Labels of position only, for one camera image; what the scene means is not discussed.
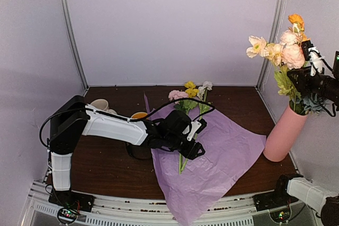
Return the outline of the peach poppy flower stem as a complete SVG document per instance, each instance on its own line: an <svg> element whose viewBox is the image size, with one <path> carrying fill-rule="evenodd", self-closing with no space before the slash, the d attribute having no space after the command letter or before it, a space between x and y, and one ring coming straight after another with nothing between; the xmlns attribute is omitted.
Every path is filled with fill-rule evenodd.
<svg viewBox="0 0 339 226"><path fill-rule="evenodd" d="M251 46L246 49L246 54L249 58L260 56L275 66L281 65L283 45L279 43L268 43L263 37L253 35L250 35L248 40L251 44Z"/></svg>

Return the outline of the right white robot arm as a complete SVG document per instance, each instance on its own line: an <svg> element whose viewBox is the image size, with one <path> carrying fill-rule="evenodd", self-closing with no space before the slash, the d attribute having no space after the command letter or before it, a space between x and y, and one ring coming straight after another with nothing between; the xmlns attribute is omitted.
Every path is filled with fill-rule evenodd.
<svg viewBox="0 0 339 226"><path fill-rule="evenodd" d="M337 79L324 75L322 69L316 70L313 67L293 69L287 71L286 75L296 90L296 98L290 100L268 138L278 147L275 160L283 159L288 154L310 111L315 111L318 106L327 110L323 105L326 100L333 102L330 116L335 117L338 111ZM292 197L303 201L319 213L323 224L338 224L337 219L332 219L332 214L338 211L338 194L311 183L301 175L283 175L271 200L275 205L281 206Z"/></svg>

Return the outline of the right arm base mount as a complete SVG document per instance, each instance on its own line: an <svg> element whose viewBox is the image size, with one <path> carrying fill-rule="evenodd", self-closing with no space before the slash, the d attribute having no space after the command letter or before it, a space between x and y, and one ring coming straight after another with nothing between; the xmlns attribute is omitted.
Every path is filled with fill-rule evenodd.
<svg viewBox="0 0 339 226"><path fill-rule="evenodd" d="M271 220L275 223L287 223L292 218L291 204L299 200L290 195L279 197L274 192L256 194L253 196L256 210L268 210Z"/></svg>

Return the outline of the orange flower stem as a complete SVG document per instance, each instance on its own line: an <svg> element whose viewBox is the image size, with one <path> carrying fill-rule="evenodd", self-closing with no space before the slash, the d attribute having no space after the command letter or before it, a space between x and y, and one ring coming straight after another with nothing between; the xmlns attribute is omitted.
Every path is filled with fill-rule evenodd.
<svg viewBox="0 0 339 226"><path fill-rule="evenodd" d="M309 38L305 35L305 23L301 15L294 13L288 16L288 20L291 23L289 30L293 33L296 33L300 41L307 41Z"/></svg>

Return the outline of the peach pink rose stem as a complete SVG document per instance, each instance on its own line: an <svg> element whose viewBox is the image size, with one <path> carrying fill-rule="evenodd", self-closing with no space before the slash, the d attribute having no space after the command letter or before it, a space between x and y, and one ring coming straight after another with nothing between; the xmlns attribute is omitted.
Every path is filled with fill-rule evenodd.
<svg viewBox="0 0 339 226"><path fill-rule="evenodd" d="M291 69L302 68L305 64L304 54L301 48L303 37L299 33L286 30L280 37L283 45L281 53L282 62Z"/></svg>

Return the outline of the purple tissue paper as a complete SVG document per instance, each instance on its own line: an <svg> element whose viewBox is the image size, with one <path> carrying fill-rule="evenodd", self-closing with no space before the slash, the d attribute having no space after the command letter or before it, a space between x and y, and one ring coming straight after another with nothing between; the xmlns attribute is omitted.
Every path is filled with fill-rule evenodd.
<svg viewBox="0 0 339 226"><path fill-rule="evenodd" d="M179 153L151 151L158 184L168 209L180 225L192 225L254 165L266 137L250 132L218 110L203 116L198 134L205 154L187 162L179 174Z"/></svg>

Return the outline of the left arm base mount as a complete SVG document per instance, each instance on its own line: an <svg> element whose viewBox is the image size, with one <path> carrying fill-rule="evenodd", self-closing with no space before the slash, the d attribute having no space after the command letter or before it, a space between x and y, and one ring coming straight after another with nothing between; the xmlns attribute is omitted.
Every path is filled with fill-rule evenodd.
<svg viewBox="0 0 339 226"><path fill-rule="evenodd" d="M70 196L50 195L48 202L58 205L56 218L62 224L71 224L78 219L84 219L84 212L91 212L94 196L71 192Z"/></svg>

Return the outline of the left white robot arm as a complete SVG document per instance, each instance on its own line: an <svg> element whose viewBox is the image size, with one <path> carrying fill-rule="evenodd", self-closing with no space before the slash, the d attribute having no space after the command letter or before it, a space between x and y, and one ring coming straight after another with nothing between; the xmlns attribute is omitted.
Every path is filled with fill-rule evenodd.
<svg viewBox="0 0 339 226"><path fill-rule="evenodd" d="M72 154L81 136L97 136L124 141L135 146L178 151L194 160L204 155L201 143L194 140L207 123L196 117L192 120L180 110L172 110L165 118L151 120L150 115L140 119L111 114L86 104L76 95L65 103L50 119L51 171L55 197L65 207L76 203L71 192Z"/></svg>

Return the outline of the blue hydrangea flower stem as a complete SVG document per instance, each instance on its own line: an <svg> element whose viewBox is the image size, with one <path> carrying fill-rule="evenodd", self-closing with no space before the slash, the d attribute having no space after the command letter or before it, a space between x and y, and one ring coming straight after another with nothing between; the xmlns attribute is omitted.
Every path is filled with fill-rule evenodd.
<svg viewBox="0 0 339 226"><path fill-rule="evenodd" d="M299 115L307 115L309 113L319 114L325 111L326 105L327 99L315 93L311 93L303 98L296 97L289 102L291 109Z"/></svg>

